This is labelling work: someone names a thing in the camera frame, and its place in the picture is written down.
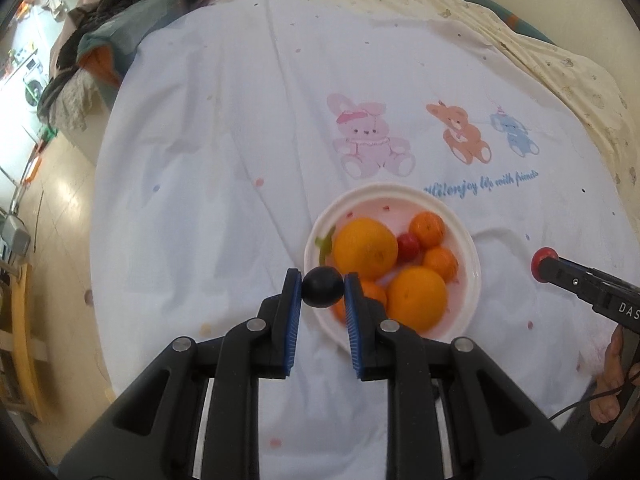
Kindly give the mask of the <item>right hand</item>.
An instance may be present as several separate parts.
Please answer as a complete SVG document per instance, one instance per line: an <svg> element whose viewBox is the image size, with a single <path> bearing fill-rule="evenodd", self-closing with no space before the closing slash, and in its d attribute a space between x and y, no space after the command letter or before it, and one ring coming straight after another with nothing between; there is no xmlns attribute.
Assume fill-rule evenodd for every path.
<svg viewBox="0 0 640 480"><path fill-rule="evenodd" d="M612 338L605 351L605 360L602 373L597 377L595 394L604 393L620 387L625 382L622 365L622 350L624 346L623 329L617 327L612 333ZM589 403L591 417L598 424L607 424L620 414L620 402L616 394L601 396Z"/></svg>

